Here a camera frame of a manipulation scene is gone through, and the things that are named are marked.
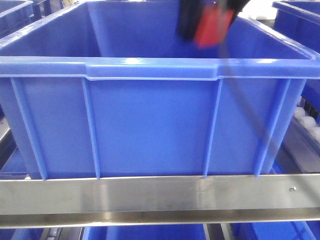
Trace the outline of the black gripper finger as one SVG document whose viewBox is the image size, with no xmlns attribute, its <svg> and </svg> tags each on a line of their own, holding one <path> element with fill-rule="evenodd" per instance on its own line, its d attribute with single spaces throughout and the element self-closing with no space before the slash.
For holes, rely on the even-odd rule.
<svg viewBox="0 0 320 240">
<path fill-rule="evenodd" d="M 203 0 L 180 0 L 176 33 L 187 42 L 195 37 L 205 4 Z"/>
<path fill-rule="evenodd" d="M 232 11 L 232 19 L 233 23 L 237 18 L 238 14 L 241 13 L 244 7 L 250 2 L 250 0 L 218 0 L 217 4 L 224 10 Z"/>
</svg>

